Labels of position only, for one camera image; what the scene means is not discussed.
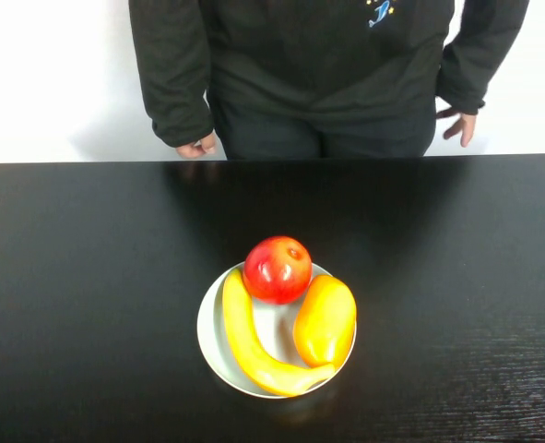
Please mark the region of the person's right hand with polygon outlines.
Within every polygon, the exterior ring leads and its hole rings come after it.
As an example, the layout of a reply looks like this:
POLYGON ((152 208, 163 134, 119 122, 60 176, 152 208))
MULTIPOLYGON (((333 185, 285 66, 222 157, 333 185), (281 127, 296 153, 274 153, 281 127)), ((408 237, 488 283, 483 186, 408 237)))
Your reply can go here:
POLYGON ((200 138, 198 141, 189 143, 175 150, 179 156, 187 160, 198 159, 205 155, 213 154, 217 149, 217 140, 213 132, 200 138))

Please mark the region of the person's left hand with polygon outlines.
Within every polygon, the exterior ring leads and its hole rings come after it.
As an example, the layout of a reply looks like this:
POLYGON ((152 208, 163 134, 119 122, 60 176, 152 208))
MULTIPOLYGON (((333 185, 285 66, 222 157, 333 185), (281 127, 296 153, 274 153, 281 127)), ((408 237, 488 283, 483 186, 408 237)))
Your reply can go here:
POLYGON ((466 148, 474 137, 477 116, 475 114, 464 114, 453 107, 448 107, 436 114, 437 120, 454 117, 455 122, 443 133, 443 139, 449 140, 459 136, 459 143, 466 148))

